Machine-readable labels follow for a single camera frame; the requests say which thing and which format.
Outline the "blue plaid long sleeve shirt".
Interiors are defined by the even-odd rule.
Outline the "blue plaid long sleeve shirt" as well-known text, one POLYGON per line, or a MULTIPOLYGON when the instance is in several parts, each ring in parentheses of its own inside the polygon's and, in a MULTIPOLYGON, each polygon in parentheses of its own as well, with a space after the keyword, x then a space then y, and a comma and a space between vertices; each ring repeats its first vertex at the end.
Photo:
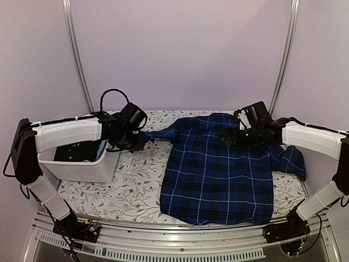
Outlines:
POLYGON ((306 178, 303 154, 294 146, 225 146, 226 128, 238 120, 225 113, 177 119, 146 133, 171 142, 160 191, 160 211, 188 224, 266 224, 274 209, 275 171, 306 178))

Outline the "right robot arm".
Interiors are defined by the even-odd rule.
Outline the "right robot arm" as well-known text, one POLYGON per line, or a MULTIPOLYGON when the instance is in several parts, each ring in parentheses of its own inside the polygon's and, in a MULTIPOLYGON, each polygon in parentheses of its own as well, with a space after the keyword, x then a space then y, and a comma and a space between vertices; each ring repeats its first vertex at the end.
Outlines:
POLYGON ((296 217, 282 225, 285 237, 295 237, 303 229, 302 221, 348 195, 348 132, 303 123, 294 117, 274 120, 263 101, 236 110, 234 115, 245 119, 238 127, 224 129, 221 141, 227 147, 260 143, 295 146, 337 162, 333 177, 297 206, 296 217))

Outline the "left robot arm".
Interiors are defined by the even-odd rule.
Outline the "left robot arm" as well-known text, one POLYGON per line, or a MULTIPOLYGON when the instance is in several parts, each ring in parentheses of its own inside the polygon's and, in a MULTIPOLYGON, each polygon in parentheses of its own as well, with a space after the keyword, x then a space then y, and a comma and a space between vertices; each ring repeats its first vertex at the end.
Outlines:
POLYGON ((122 151, 142 151, 147 114, 126 101, 114 114, 99 110, 84 116, 46 122, 19 121, 7 163, 21 185, 36 196, 70 237, 81 232, 73 211, 45 175, 59 180, 109 183, 122 151))

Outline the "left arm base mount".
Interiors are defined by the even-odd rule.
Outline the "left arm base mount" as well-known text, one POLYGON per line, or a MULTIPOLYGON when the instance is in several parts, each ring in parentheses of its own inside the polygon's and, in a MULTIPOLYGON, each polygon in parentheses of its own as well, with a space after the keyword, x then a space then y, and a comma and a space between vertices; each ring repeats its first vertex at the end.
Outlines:
POLYGON ((62 220, 56 220, 53 227, 53 232, 56 234, 91 243, 97 243, 100 230, 99 222, 94 222, 91 219, 81 222, 74 214, 70 214, 62 220))

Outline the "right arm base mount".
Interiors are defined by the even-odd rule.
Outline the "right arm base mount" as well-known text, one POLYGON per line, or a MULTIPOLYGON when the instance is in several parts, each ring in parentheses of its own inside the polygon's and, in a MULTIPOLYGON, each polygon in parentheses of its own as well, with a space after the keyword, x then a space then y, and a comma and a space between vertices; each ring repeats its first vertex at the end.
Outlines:
POLYGON ((281 251, 288 256, 298 255, 309 237, 308 221, 297 215, 287 216, 283 223, 268 224, 263 228, 262 235, 267 243, 286 241, 280 245, 281 251))

